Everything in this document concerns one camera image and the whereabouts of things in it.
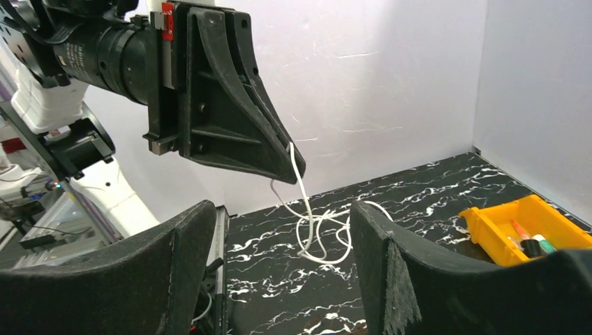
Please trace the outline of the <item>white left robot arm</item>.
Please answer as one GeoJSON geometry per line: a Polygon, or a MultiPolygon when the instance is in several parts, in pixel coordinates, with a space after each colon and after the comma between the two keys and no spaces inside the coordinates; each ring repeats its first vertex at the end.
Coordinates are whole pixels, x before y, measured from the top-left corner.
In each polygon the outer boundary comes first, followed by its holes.
{"type": "Polygon", "coordinates": [[[148,109],[149,149],[288,184],[306,163],[260,78],[248,13],[214,1],[2,1],[1,40],[19,61],[1,113],[60,180],[123,237],[158,224],[84,104],[91,86],[148,109]]]}

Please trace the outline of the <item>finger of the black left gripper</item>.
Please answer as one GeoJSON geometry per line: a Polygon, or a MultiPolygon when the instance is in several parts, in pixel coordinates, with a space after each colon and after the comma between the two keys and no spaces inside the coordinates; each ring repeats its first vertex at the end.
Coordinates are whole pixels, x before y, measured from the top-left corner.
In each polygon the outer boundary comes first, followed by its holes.
{"type": "Polygon", "coordinates": [[[187,13],[186,33],[182,156],[296,184],[306,162],[262,82],[250,15],[195,6],[187,13]]]}

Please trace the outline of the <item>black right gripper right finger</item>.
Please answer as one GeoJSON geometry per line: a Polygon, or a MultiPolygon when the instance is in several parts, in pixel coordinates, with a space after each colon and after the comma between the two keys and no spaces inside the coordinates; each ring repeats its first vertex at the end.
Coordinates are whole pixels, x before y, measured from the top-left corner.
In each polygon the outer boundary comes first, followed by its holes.
{"type": "Polygon", "coordinates": [[[567,249],[513,267],[451,251],[350,207],[370,334],[590,334],[591,252],[567,249]]]}

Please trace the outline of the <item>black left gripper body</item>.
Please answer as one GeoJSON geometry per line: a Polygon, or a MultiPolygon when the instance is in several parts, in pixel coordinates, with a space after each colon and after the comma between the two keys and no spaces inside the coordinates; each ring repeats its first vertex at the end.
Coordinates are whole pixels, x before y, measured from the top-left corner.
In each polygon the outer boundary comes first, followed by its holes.
{"type": "Polygon", "coordinates": [[[50,12],[66,29],[54,45],[71,77],[148,108],[149,150],[177,148],[177,102],[172,84],[173,2],[150,2],[148,15],[124,16],[136,2],[52,2],[50,12]]]}

